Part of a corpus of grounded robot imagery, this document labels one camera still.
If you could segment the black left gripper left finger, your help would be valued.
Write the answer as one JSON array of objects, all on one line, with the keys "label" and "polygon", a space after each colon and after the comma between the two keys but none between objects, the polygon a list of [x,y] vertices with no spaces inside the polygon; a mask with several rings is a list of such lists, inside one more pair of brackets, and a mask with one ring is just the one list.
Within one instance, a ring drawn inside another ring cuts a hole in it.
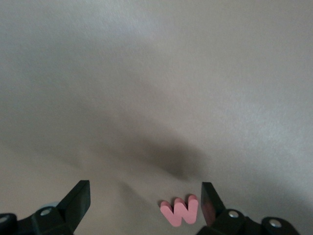
[{"label": "black left gripper left finger", "polygon": [[37,210],[18,220],[13,213],[0,215],[2,235],[72,235],[90,207],[90,182],[79,181],[56,206]]}]

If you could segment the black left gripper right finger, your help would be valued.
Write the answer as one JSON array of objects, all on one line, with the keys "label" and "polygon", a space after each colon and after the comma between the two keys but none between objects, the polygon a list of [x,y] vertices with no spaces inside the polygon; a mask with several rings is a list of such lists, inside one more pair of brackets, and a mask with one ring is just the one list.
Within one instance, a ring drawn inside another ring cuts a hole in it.
[{"label": "black left gripper right finger", "polygon": [[288,221],[278,217],[265,217],[257,223],[235,209],[223,204],[212,183],[201,185],[201,211],[206,221],[199,235],[297,235]]}]

